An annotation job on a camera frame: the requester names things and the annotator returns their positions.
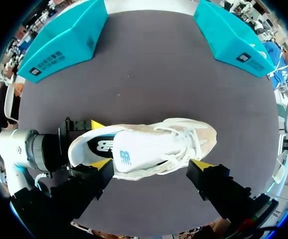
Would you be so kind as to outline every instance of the gray table surface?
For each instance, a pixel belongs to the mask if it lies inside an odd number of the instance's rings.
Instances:
[[[57,133],[66,117],[105,125],[170,117],[207,122],[217,130],[218,143],[204,161],[224,164],[254,194],[272,175],[277,156],[271,83],[214,60],[192,16],[180,13],[112,14],[91,61],[25,83],[19,128]],[[76,221],[106,233],[157,236],[216,219],[216,210],[201,200],[185,173],[137,182],[113,179]],[[44,182],[56,185],[65,175]]]

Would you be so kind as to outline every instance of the chair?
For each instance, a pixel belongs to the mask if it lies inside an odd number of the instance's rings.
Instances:
[[[14,119],[11,117],[14,90],[15,90],[15,88],[13,87],[13,84],[10,84],[8,86],[8,89],[7,89],[6,95],[5,95],[4,114],[5,114],[5,117],[7,117],[8,119],[13,120],[13,121],[18,123],[17,119]]]
[[[276,184],[280,184],[285,175],[286,169],[285,169],[285,166],[279,161],[278,158],[277,158],[277,162],[279,162],[281,166],[277,170],[276,174],[272,175],[272,178],[274,179]]]

